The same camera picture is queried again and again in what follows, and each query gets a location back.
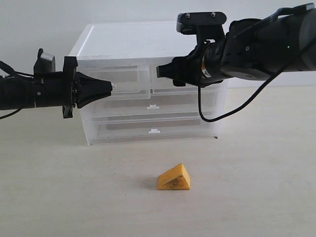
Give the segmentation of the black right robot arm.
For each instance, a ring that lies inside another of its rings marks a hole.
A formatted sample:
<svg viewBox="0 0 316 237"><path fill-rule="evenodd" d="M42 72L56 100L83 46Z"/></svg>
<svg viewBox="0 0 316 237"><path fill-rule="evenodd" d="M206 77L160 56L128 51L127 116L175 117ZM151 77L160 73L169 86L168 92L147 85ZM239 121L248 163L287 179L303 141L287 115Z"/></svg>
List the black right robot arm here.
<svg viewBox="0 0 316 237"><path fill-rule="evenodd" d="M313 3L283 7L263 19L233 21L227 32L222 12L187 12L177 17L177 32L195 36L186 56L157 67L158 78L175 86L207 87L226 79L266 81L278 70L316 69L316 8Z"/></svg>

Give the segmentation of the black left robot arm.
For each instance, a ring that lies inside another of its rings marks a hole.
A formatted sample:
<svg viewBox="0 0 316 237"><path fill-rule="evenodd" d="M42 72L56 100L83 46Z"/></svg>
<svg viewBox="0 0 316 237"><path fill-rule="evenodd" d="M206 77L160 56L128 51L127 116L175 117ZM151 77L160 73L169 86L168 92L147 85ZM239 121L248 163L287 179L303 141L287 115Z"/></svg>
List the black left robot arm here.
<svg viewBox="0 0 316 237"><path fill-rule="evenodd" d="M61 71L26 76L1 62L1 70L7 73L0 78L1 110L10 110L12 116L22 109L60 106L63 118L69 119L74 107L81 109L111 95L111 82L89 77L77 67L76 57L66 56Z"/></svg>

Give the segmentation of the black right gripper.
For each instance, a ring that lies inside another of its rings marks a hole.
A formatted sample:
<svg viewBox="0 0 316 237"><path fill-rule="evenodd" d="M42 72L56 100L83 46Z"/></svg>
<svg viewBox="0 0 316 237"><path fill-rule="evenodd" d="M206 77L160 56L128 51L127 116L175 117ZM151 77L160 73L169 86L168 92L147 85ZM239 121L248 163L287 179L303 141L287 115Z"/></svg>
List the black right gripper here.
<svg viewBox="0 0 316 237"><path fill-rule="evenodd" d="M221 69L223 40L196 46L186 56L174 57L172 64L156 68L157 78L171 79L174 86L201 86L221 83L231 76Z"/></svg>

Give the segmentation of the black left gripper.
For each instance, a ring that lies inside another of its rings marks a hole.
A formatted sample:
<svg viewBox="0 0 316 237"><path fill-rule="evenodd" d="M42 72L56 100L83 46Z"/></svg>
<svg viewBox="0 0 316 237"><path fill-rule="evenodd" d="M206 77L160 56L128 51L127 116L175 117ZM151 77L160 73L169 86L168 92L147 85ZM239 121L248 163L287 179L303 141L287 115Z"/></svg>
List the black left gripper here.
<svg viewBox="0 0 316 237"><path fill-rule="evenodd" d="M34 74L38 82L34 83L35 107L62 107L63 118L73 117L73 84L77 75L80 92L77 94L77 108L111 96L112 84L109 81L95 79L81 72L77 72L77 58L64 57L63 70L52 73Z"/></svg>

